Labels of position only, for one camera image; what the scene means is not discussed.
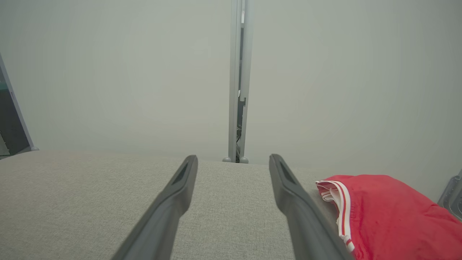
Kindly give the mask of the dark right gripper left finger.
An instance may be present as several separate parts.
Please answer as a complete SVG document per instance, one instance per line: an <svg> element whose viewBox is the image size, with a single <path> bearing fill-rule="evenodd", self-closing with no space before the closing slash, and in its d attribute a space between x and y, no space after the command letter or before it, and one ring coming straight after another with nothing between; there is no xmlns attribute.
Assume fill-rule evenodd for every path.
<svg viewBox="0 0 462 260"><path fill-rule="evenodd" d="M113 260L169 260L181 216L189 209L198 170L187 156L113 255Z"/></svg>

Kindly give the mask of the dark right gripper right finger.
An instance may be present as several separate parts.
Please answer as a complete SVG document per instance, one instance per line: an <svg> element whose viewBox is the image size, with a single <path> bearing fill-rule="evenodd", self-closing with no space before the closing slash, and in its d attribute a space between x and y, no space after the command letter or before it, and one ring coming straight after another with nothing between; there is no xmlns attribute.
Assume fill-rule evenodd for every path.
<svg viewBox="0 0 462 260"><path fill-rule="evenodd" d="M295 259L353 260L282 156L270 155L269 171L276 205L287 218Z"/></svg>

